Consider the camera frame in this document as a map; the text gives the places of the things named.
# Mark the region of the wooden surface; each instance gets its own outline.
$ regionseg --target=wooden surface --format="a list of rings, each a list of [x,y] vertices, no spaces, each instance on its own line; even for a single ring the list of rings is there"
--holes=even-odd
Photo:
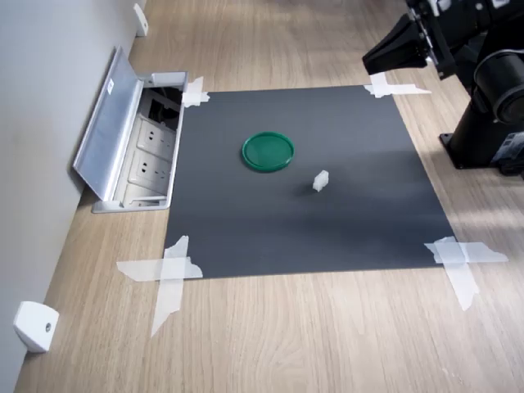
[[[149,0],[131,61],[190,70],[210,91],[366,84],[361,56],[404,10]],[[151,339],[158,283],[133,283],[115,262],[160,257],[167,212],[92,215],[87,192],[47,294],[61,313],[51,351],[26,359],[16,391],[524,391],[524,183],[452,168],[436,136],[468,102],[457,79],[431,67],[388,79],[433,91],[395,101],[458,239],[511,259],[472,266],[481,294],[468,311],[443,269],[200,280]]]

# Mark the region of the white bracket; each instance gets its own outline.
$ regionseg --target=white bracket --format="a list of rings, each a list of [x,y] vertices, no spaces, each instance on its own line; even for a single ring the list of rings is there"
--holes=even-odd
[[[22,301],[13,327],[29,352],[48,352],[58,322],[58,312],[34,301]]]
[[[149,24],[147,23],[144,11],[138,4],[135,3],[133,6],[135,16],[137,17],[137,37],[146,37],[147,31],[149,30]]]

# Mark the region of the masking tape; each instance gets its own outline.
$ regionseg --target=masking tape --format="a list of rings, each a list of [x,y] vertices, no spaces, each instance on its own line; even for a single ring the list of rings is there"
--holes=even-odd
[[[187,257],[188,246],[189,237],[182,236],[174,246],[164,250],[162,260],[130,260],[116,263],[120,272],[136,282],[160,280],[151,337],[172,313],[180,310],[183,280],[203,277],[201,269],[192,264],[191,258]]]
[[[414,84],[388,84],[386,74],[379,72],[370,76],[371,84],[364,86],[375,98],[391,94],[431,94],[429,90],[418,88]]]
[[[204,77],[196,78],[187,84],[186,91],[182,94],[182,104],[188,108],[190,106],[200,106],[201,102],[208,102],[210,96],[207,92],[202,92]]]
[[[437,264],[444,265],[464,311],[472,305],[475,294],[480,293],[468,264],[508,262],[506,255],[492,251],[484,243],[459,243],[454,237],[444,237],[424,246],[433,253]]]

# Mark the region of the small white block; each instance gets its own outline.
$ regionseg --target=small white block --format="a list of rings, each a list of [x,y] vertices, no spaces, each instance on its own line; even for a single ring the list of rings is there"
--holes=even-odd
[[[29,352],[48,352],[58,322],[58,312],[34,301],[22,301],[13,327]]]
[[[313,181],[313,189],[317,190],[317,192],[320,192],[324,187],[326,187],[329,183],[329,172],[326,170],[323,170],[317,176],[315,176]]]

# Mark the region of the metal lid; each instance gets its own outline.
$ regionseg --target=metal lid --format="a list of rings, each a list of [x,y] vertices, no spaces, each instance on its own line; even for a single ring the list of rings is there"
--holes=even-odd
[[[73,162],[73,168],[103,201],[115,194],[142,86],[119,47]]]

